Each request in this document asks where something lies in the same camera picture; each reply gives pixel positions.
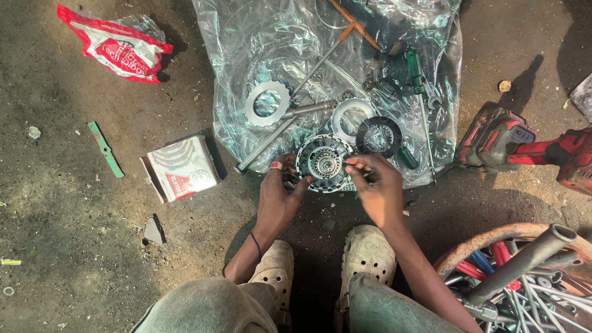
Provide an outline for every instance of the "clutch hub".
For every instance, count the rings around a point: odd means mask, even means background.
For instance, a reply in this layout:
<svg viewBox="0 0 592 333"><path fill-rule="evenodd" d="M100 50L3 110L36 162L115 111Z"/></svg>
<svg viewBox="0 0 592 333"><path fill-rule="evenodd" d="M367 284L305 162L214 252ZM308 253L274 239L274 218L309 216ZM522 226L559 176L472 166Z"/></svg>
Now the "clutch hub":
<svg viewBox="0 0 592 333"><path fill-rule="evenodd" d="M296 171L300 178L313 176L309 189L332 193L350 183L344 160L353 154L353 148L333 135L318 135L306 140L296 156Z"/></svg>

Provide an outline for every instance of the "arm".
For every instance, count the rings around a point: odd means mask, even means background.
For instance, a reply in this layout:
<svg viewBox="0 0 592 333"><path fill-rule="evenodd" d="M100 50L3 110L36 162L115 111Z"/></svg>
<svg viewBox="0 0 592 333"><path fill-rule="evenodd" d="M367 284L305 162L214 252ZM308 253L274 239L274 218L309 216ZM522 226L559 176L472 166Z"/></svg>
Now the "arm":
<svg viewBox="0 0 592 333"><path fill-rule="evenodd" d="M296 174L296 169L290 164L295 160L294 154L280 156L276 161L282 164L282 171ZM312 181L312 177L306 176L296 185L292 193L284 188L282 171L270 169L261 183L259 193L259 209L257 210L257 222L252 235L247 236L239 251L222 269L222 275L230 281L240 284L249 281L255 267L259 263L259 249L263 255L279 234L284 231L296 215L298 206L304 198L304 193Z"/></svg>
<svg viewBox="0 0 592 333"><path fill-rule="evenodd" d="M481 333L475 319L436 274L405 226L401 174L380 155L354 156L348 163L351 165L346 172L358 188L362 205L395 251L415 300L458 328ZM362 175L367 171L378 177L371 185Z"/></svg>

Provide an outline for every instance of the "black friction plate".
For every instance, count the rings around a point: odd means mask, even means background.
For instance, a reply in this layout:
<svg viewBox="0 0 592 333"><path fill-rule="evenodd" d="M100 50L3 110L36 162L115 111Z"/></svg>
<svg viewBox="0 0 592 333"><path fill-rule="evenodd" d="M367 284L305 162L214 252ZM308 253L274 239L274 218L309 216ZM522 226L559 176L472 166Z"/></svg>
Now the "black friction plate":
<svg viewBox="0 0 592 333"><path fill-rule="evenodd" d="M385 151L376 152L366 145L364 138L366 136L366 132L370 129L370 127L380 125L386 126L392 131L392 144ZM397 153L397 151L399 150L399 147L401 146L401 139L401 129L399 128L397 123L395 123L394 120L380 116L372 117L364 120L363 123L360 125L360 128L358 129L358 134L356 135L356 147L360 151L360 153L379 153L380 155L384 156L384 158L389 158L395 155L395 153Z"/></svg>

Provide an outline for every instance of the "cardboard box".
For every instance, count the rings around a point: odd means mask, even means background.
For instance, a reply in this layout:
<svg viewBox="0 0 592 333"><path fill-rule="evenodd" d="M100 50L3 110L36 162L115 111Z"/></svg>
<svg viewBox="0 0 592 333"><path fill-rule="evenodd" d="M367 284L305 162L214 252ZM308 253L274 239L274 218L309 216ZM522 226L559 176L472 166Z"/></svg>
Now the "cardboard box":
<svg viewBox="0 0 592 333"><path fill-rule="evenodd" d="M193 136L140 158L161 203L190 196L220 182L204 136Z"/></svg>

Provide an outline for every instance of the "grey pants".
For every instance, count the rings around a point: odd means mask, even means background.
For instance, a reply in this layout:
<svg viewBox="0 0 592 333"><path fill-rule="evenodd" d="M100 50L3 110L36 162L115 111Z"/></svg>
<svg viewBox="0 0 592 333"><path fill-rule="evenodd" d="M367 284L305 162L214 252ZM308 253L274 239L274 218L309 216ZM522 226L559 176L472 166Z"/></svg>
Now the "grey pants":
<svg viewBox="0 0 592 333"><path fill-rule="evenodd" d="M130 333L277 332L273 318L278 311L275 290L268 284L237 286L222 277L205 278L169 292ZM365 273L349 283L349 325L355 333L462 332Z"/></svg>

